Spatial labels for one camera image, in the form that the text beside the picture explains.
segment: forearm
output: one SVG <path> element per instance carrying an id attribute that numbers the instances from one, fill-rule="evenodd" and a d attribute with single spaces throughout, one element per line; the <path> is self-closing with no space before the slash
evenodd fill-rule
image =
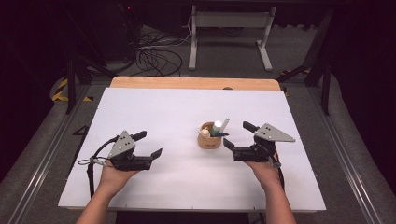
<path id="1" fill-rule="evenodd" d="M 293 224 L 296 223 L 291 212 L 288 198 L 280 185 L 263 188 L 266 197 L 267 224 Z"/>
<path id="2" fill-rule="evenodd" d="M 97 190 L 79 217 L 77 224 L 105 224 L 107 208 L 112 197 L 112 195 Z"/>

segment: human hand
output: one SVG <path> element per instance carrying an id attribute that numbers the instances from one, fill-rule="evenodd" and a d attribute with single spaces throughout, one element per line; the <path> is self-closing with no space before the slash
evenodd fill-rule
<path id="1" fill-rule="evenodd" d="M 125 187 L 128 180 L 139 171 L 120 171 L 113 167 L 111 161 L 106 160 L 107 167 L 102 169 L 99 186 L 96 192 L 100 191 L 110 198 L 113 198 L 123 187 Z"/>
<path id="2" fill-rule="evenodd" d="M 253 170 L 264 190 L 271 187 L 281 187 L 278 170 L 270 162 L 244 161 L 244 163 Z"/>

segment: metal stand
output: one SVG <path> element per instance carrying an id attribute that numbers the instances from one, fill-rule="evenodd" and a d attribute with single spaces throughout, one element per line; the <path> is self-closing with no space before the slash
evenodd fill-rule
<path id="1" fill-rule="evenodd" d="M 276 8 L 272 7 L 270 12 L 203 12 L 197 11 L 192 6 L 191 12 L 191 47 L 189 69 L 194 70 L 197 55 L 197 27 L 247 27 L 265 28 L 262 40 L 257 40 L 257 47 L 262 56 L 262 63 L 266 71 L 272 71 L 272 65 L 265 49 L 271 25 L 274 20 Z"/>
<path id="2" fill-rule="evenodd" d="M 308 52 L 306 53 L 303 65 L 289 72 L 284 71 L 283 73 L 285 75 L 280 76 L 279 78 L 276 79 L 279 83 L 284 82 L 289 78 L 294 77 L 302 73 L 306 69 L 312 67 L 304 83 L 307 87 L 314 87 L 318 84 L 319 80 L 324 74 L 321 105 L 326 115 L 329 115 L 328 103 L 329 103 L 330 76 L 331 76 L 331 67 L 330 67 L 331 56 L 329 54 L 331 54 L 331 51 L 329 50 L 329 48 L 323 48 L 322 44 L 325 40 L 327 29 L 332 19 L 332 12 L 333 9 L 329 9 L 325 17 L 323 18 L 323 21 L 320 23 L 317 33 L 315 34 L 314 40 L 312 41 L 312 44 L 309 47 Z"/>
<path id="3" fill-rule="evenodd" d="M 69 100 L 66 114 L 69 114 L 76 104 L 76 77 L 82 85 L 89 85 L 92 81 L 92 77 L 87 67 L 92 67 L 96 71 L 111 78 L 117 76 L 117 74 L 110 72 L 101 65 L 98 65 L 87 58 L 81 56 L 76 56 L 72 58 L 67 64 L 67 94 Z"/>

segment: white board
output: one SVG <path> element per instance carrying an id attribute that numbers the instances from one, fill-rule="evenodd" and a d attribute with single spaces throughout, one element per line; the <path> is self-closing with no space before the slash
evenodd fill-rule
<path id="1" fill-rule="evenodd" d="M 111 201 L 115 210 L 253 211 L 265 209 L 265 195 L 251 169 L 234 161 L 222 144 L 201 149 L 200 126 L 230 119 L 224 132 L 236 147 L 253 144 L 255 126 L 269 123 L 296 139 L 276 143 L 286 194 L 294 211 L 325 210 L 303 143 L 283 91 L 217 91 L 107 88 L 93 118 L 77 161 L 87 160 L 104 142 L 121 134 L 147 131 L 134 154 L 148 156 L 163 148 L 149 171 L 132 177 Z M 112 145 L 99 156 L 106 157 Z M 87 166 L 74 165 L 59 206 L 82 208 L 90 199 Z M 94 166 L 99 183 L 102 167 Z"/>

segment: dark background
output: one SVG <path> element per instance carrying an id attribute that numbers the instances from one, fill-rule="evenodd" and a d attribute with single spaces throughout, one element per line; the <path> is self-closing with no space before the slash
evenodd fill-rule
<path id="1" fill-rule="evenodd" d="M 349 113 L 395 192 L 396 89 L 391 78 L 396 63 L 396 22 L 390 2 L 356 1 L 336 9 L 324 47 L 332 49 L 332 72 Z M 64 3 L 74 21 L 54 1 L 7 1 L 0 8 L 1 179 L 53 106 L 50 89 L 64 76 L 73 55 L 85 55 L 101 65 L 131 56 L 125 51 L 128 35 L 122 29 L 118 8 L 103 4 L 108 3 L 79 7 Z M 180 26 L 185 25 L 190 7 L 167 9 L 133 7 L 146 25 L 183 35 Z M 114 15 L 114 21 L 103 23 L 99 15 L 105 14 Z M 318 26 L 322 17 L 322 8 L 280 7 L 275 24 L 309 28 Z M 98 22 L 102 23 L 100 29 L 93 29 Z M 114 39 L 119 40 L 117 45 L 113 45 Z"/>

